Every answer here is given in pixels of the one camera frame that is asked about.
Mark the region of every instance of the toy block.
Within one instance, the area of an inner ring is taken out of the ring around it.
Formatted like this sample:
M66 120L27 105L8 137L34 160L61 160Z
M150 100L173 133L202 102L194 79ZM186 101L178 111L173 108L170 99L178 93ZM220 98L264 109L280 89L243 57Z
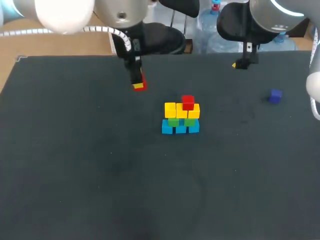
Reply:
M182 96L182 109L184 111L192 111L195 105L195 97L191 95Z
M176 103L166 102L164 104L164 117L166 119L172 119L177 116Z
M177 119L187 119L188 118L188 111L183 110L182 103L176 104L176 118Z
M277 89L271 90L271 95L269 97L269 102L272 104L279 104L282 98L282 91Z
M179 119L178 118L168 118L169 127L179 127Z
M189 133L190 134L196 134L196 133L199 133L199 131L200 131L200 124L199 124L199 120L196 119L195 120L195 125L189 127Z
M142 92L142 91L147 91L148 89L148 85L147 85L147 81L145 78L145 74L142 73L142 82L141 83L134 83L133 85L133 91L135 92Z
M168 120L162 120L162 134L173 134L174 128L169 126Z
M185 126L184 119L179 119L179 126L175 128L176 134L186 134L187 133L187 127Z
M198 119L200 118L200 105L199 103L194 104L194 109L188 111L188 119Z
M196 124L196 120L195 119L186 118L184 120L184 126L185 127L193 127L195 124Z

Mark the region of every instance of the blue block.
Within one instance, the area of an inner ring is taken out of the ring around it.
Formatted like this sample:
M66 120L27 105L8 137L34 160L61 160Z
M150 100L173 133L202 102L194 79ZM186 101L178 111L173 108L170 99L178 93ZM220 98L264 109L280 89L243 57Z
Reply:
M199 133L199 131L200 131L200 124L199 124L199 120L196 119L195 120L195 125L189 127L189 133L190 134L196 134L196 133Z
M169 126L168 120L162 120L162 134L173 134L174 128Z
M185 126L184 119L179 119L179 126L175 128L176 134L186 134L187 133L187 127Z
M278 104L280 103L280 100L282 98L282 91L277 89L271 90L271 95L269 97L269 102L272 104Z

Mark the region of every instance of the red block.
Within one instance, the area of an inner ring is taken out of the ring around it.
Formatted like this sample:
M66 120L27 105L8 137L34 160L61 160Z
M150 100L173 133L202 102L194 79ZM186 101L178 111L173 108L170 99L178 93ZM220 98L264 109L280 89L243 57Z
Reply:
M144 74L144 73L142 73L142 82L143 82L143 87L133 89L133 91L135 91L135 92L147 91L148 85L147 85L147 81L146 81L146 78L145 78L145 74Z
M183 111L193 111L195 106L195 97L191 95L182 96L182 109Z

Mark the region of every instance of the black mount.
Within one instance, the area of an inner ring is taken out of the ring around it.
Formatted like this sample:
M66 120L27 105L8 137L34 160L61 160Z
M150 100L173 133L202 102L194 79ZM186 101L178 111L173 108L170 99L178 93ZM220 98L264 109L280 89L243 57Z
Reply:
M160 0L173 10L196 18L199 14L199 0ZM142 62L140 56L149 54L182 54L186 48L186 39L179 30L161 23L143 23L122 28L130 39L132 50L126 51L123 40L113 35L113 42L118 57L124 59L125 67L130 74L131 84L143 82Z
M217 20L217 31L226 40L243 42L242 58L235 62L236 69L248 69L258 64L257 48L271 42L278 33L260 27L250 12L250 3L229 3L221 11Z

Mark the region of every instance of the green block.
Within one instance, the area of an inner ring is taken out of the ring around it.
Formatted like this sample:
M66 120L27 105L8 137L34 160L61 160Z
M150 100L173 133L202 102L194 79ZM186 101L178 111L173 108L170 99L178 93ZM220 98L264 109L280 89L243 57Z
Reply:
M196 125L196 119L186 118L184 120L184 126L185 127L194 127L195 125Z
M179 119L178 118L168 118L169 127L179 127Z

